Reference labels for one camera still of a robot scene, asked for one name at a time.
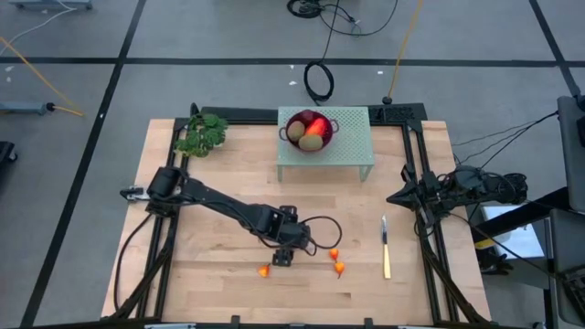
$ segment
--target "wooden table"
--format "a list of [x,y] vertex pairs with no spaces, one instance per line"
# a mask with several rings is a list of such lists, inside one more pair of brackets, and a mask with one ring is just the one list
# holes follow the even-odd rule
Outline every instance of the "wooden table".
[[[165,165],[172,127],[172,120],[150,122],[137,185],[148,186],[156,169]],[[431,169],[436,174],[452,171],[445,122],[424,122],[423,127]],[[296,205],[300,218],[336,218],[344,229],[338,248],[346,271],[338,280],[326,251],[320,250],[314,257],[296,252],[291,268],[272,266],[270,278],[263,279],[257,269],[271,261],[273,250],[263,247],[233,219],[204,207],[185,207],[163,321],[228,323],[231,315],[240,315],[243,323],[256,324],[362,324],[366,317],[373,318],[374,324],[431,324],[420,244],[413,232],[414,214],[385,201],[404,184],[399,174],[406,162],[400,128],[372,128],[376,164],[364,183],[356,179],[355,168],[287,168],[285,181],[279,183],[277,130],[275,125],[230,126],[223,147],[205,159],[192,159],[188,171],[243,202]],[[411,139],[418,162],[416,138],[412,135]],[[144,219],[145,206],[129,205],[120,246]],[[462,208],[455,212],[464,216]],[[384,213],[391,280],[384,280],[382,273],[380,217]],[[124,254],[121,302],[142,278],[153,223],[151,220],[133,238]],[[479,314],[490,318],[470,229],[458,218],[446,218],[442,226],[453,280]],[[315,221],[311,227],[321,244],[335,240],[336,229],[327,221]],[[441,316],[447,319],[442,285],[435,278]],[[157,285],[155,279],[147,314],[154,309]],[[112,286],[113,281],[103,315],[113,313]]]

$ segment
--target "leafy plant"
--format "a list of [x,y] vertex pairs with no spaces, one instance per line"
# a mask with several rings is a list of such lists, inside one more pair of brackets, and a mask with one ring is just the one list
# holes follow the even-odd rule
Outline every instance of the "leafy plant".
[[215,114],[196,114],[189,119],[186,138],[176,141],[176,150],[186,156],[206,157],[214,146],[226,141],[228,121]]

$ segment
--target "knife blade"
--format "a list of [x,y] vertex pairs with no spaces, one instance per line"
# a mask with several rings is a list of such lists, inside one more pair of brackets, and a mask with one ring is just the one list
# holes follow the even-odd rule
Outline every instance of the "knife blade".
[[390,254],[388,252],[388,222],[386,214],[382,215],[382,244],[384,245],[384,279],[390,279]]

